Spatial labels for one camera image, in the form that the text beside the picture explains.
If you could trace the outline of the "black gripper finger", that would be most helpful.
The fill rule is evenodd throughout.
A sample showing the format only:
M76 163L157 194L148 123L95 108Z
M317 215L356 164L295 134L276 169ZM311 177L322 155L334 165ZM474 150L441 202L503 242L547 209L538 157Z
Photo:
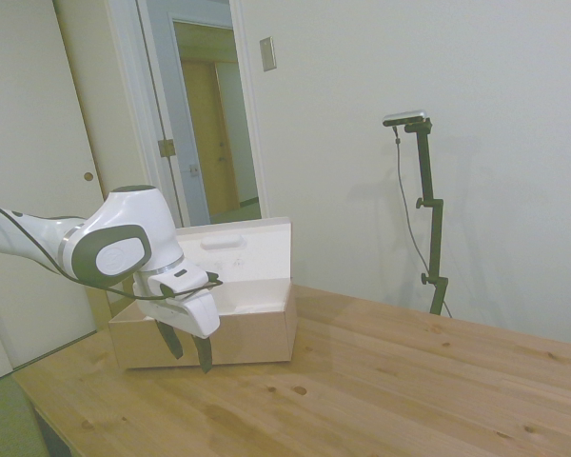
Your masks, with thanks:
M199 365L203 373L208 373L213 368L213 354L210 338L201 338L192 335L191 339L197 351Z
M175 359L182 358L184 350L174 327L158 320L155 321L155 324L173 357Z

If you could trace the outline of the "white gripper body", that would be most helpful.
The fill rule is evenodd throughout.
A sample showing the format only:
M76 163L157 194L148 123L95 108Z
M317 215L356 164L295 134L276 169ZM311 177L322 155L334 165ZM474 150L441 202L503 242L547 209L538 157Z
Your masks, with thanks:
M210 289L221 281L195 264L177 264L134 275L139 309L148 317L197 337L209 337L220 326Z

